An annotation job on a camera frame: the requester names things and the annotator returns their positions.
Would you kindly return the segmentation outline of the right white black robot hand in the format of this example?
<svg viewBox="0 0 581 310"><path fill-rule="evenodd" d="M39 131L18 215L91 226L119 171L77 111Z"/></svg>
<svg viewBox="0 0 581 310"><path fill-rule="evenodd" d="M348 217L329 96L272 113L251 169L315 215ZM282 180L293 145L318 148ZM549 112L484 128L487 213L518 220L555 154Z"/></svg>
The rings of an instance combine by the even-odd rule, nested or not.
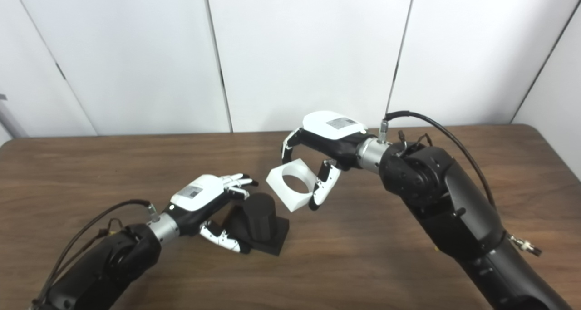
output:
<svg viewBox="0 0 581 310"><path fill-rule="evenodd" d="M297 145L327 156L321 163L308 205L317 211L334 188L342 172L361 169L358 147L373 138L367 126L332 111L317 111L303 118L302 126L293 130L281 146L282 164L292 160Z"/></svg>

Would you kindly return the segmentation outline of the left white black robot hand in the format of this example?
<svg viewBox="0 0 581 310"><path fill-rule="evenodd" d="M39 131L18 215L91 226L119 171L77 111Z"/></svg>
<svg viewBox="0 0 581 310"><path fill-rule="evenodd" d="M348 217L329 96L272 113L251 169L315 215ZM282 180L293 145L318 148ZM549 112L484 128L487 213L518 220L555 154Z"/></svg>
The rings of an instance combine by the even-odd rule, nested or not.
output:
<svg viewBox="0 0 581 310"><path fill-rule="evenodd" d="M259 183L248 174L226 176L202 174L170 198L162 217L172 222L172 231L178 237L200 235L222 248L239 254L249 254L251 246L241 241L212 220L212 216L232 200L245 201L250 193L247 187Z"/></svg>

